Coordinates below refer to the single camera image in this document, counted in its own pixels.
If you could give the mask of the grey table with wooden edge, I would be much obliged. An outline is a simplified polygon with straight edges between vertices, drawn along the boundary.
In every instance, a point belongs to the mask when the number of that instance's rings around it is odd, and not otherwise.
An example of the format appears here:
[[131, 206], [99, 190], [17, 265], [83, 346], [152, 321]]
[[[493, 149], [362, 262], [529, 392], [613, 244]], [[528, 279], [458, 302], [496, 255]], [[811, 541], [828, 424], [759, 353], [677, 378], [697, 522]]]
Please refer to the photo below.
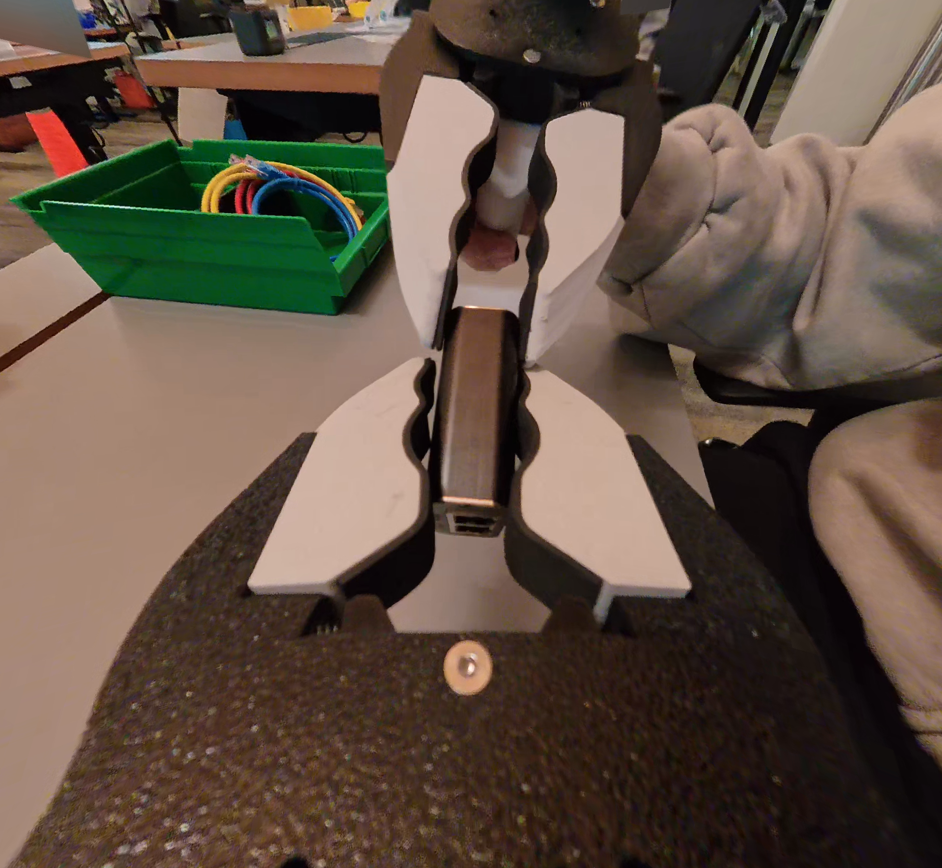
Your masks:
[[131, 56], [124, 43], [91, 42], [88, 55], [73, 55], [44, 50], [28, 45], [1, 42], [1, 78], [25, 76], [30, 73], [87, 63], [123, 60]]
[[376, 96], [383, 64], [406, 32], [408, 17], [384, 22], [339, 22], [292, 32], [277, 55], [246, 56], [233, 34], [182, 50], [136, 60], [150, 86], [220, 92], [284, 92]]

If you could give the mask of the green plastic bin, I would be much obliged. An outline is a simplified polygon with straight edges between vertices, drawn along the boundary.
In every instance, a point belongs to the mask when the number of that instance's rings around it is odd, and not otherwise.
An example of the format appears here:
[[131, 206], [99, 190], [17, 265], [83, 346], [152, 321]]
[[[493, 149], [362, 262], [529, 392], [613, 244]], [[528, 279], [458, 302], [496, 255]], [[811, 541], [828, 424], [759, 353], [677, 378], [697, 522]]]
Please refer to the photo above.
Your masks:
[[[315, 191], [261, 191], [237, 212], [245, 156], [313, 175]], [[390, 239], [378, 145], [171, 141], [137, 148], [13, 197], [102, 292], [189, 304], [340, 314]]]

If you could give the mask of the black cup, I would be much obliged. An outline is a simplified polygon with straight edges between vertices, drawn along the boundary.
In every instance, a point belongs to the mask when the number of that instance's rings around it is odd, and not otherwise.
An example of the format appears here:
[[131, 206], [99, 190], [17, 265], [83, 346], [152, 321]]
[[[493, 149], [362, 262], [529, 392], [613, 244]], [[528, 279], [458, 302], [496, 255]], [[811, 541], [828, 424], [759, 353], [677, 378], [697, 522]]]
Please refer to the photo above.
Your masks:
[[228, 20], [239, 50], [247, 58], [280, 56], [287, 40], [279, 14], [265, 5], [237, 5], [230, 8]]

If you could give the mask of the person's right hand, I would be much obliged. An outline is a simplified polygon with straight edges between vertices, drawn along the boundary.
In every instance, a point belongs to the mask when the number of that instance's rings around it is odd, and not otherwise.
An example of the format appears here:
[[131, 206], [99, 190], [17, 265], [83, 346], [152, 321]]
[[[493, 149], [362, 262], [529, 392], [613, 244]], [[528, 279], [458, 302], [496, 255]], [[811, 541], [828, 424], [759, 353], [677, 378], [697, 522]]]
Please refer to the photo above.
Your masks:
[[511, 230], [493, 228], [476, 216], [461, 252], [462, 262], [482, 273], [496, 273], [512, 266], [520, 257], [520, 239], [532, 235], [537, 220], [532, 204], [524, 210], [521, 224]]

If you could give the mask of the orange traffic cone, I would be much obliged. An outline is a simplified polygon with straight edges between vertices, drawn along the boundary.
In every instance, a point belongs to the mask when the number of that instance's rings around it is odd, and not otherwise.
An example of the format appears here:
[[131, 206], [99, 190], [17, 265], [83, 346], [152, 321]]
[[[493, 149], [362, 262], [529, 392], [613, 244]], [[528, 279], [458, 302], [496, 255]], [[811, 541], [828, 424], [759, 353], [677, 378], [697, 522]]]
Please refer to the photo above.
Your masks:
[[89, 161], [64, 122], [50, 108], [26, 113], [56, 178], [62, 179], [89, 167]]

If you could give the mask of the black ethernet splitter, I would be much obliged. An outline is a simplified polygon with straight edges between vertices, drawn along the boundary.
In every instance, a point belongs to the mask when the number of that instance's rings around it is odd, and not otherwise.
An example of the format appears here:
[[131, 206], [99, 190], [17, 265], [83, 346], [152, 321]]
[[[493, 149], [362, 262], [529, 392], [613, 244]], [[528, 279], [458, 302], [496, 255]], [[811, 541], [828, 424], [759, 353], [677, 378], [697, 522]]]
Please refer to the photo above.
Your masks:
[[453, 309], [436, 394], [429, 474], [438, 532], [467, 538], [504, 528], [516, 464], [519, 321], [503, 309]]

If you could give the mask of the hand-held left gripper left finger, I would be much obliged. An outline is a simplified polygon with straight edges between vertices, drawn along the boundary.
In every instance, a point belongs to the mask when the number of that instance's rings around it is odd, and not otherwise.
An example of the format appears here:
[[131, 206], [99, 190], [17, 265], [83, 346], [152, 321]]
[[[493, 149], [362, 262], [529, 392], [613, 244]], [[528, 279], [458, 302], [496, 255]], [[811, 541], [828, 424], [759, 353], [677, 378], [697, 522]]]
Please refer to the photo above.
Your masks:
[[347, 596], [416, 534], [428, 478], [411, 439], [428, 423], [435, 371], [411, 358], [324, 420], [248, 580], [253, 594]]

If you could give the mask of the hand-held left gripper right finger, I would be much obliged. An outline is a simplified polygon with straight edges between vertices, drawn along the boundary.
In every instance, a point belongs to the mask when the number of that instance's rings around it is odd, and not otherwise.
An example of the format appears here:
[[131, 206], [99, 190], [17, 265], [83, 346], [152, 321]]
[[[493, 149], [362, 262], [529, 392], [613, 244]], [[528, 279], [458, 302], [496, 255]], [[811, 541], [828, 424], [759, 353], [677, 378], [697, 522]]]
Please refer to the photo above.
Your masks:
[[689, 575], [614, 418], [535, 368], [524, 375], [517, 436], [504, 552], [524, 591], [549, 610], [579, 601], [597, 622], [619, 598], [688, 596]]

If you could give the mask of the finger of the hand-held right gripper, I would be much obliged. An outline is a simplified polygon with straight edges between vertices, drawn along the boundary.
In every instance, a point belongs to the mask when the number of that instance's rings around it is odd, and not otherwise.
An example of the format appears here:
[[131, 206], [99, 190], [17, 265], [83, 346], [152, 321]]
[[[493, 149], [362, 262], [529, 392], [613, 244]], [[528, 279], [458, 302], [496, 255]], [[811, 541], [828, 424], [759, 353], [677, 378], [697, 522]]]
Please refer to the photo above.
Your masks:
[[576, 319], [621, 232], [625, 134], [622, 116], [596, 108], [544, 128], [529, 180], [537, 222], [519, 312], [525, 366]]
[[444, 344], [475, 194], [494, 165], [497, 121], [497, 108], [475, 87], [424, 76], [387, 176], [398, 285], [429, 350]]

